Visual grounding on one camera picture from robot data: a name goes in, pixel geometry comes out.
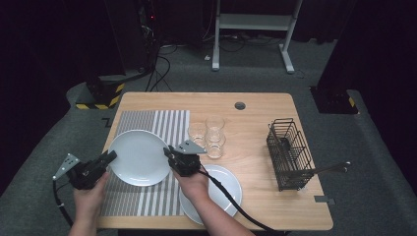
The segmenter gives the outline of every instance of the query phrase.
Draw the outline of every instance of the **striped placemat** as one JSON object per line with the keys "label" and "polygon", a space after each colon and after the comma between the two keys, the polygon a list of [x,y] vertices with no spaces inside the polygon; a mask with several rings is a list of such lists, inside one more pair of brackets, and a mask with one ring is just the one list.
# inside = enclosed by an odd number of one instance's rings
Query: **striped placemat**
{"label": "striped placemat", "polygon": [[[147,130],[177,147],[188,140],[188,110],[123,111],[116,137],[130,130]],[[179,185],[172,174],[160,183],[138,187],[120,180],[112,171],[106,184],[101,216],[183,215],[178,200]]]}

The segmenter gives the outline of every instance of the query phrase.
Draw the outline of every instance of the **white metal stand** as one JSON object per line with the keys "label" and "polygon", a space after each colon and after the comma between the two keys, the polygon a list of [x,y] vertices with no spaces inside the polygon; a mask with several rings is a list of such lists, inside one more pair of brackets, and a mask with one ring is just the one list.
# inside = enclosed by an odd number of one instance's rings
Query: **white metal stand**
{"label": "white metal stand", "polygon": [[214,48],[212,53],[212,69],[220,70],[220,51],[219,51],[219,33],[220,29],[236,30],[281,30],[287,31],[285,42],[279,44],[279,51],[285,64],[288,74],[293,74],[294,67],[288,55],[288,46],[291,41],[297,22],[298,13],[300,12],[303,0],[297,0],[294,12],[291,16],[275,15],[242,15],[242,14],[220,14],[220,0],[217,0],[216,18],[215,18],[215,36]]}

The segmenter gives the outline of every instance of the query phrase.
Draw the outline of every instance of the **wooden table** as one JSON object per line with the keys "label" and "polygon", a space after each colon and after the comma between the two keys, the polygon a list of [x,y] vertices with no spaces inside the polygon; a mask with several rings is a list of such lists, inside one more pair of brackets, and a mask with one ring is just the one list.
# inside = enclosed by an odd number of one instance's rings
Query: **wooden table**
{"label": "wooden table", "polygon": [[[246,108],[238,110],[236,102]],[[268,124],[277,118],[293,118],[302,126],[290,94],[246,92],[127,92],[123,95],[104,150],[114,139],[122,111],[190,110],[190,122],[204,122],[210,114],[225,118],[224,156],[210,159],[201,154],[202,164],[216,164],[229,169],[242,186],[241,207],[257,221],[277,230],[329,230],[332,219],[326,203],[316,203],[322,196],[318,176],[300,191],[279,192],[270,160]],[[250,229],[260,229],[239,212],[234,216]],[[100,228],[204,229],[181,216],[102,216]]]}

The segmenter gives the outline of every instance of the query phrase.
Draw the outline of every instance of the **wire basket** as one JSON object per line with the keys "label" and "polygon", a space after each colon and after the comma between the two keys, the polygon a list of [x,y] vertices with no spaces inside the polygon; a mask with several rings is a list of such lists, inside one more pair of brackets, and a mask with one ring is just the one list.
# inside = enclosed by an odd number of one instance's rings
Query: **wire basket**
{"label": "wire basket", "polygon": [[312,157],[292,118],[269,124],[267,144],[279,191],[300,190],[314,176]]}

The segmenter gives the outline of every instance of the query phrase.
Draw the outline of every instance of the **white plate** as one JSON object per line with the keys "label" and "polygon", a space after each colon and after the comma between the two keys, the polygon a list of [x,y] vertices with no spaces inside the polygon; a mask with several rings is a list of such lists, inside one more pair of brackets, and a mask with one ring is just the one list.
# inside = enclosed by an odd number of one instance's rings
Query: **white plate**
{"label": "white plate", "polygon": [[162,181],[170,171],[163,148],[168,148],[166,143],[151,132],[127,131],[111,143],[108,152],[115,150],[117,157],[109,165],[128,184],[154,185]]}
{"label": "white plate", "polygon": [[[237,178],[226,168],[218,165],[205,165],[205,169],[209,175],[214,177],[216,180],[221,182],[221,185],[229,192],[236,203],[240,206],[242,203],[242,188],[240,187]],[[208,194],[210,198],[223,208],[229,215],[233,216],[237,212],[237,209],[233,204],[224,196],[223,192],[215,186],[211,180],[208,182]],[[203,224],[196,209],[193,207],[191,202],[184,196],[180,190],[180,204],[185,214],[190,217],[193,221]]]}

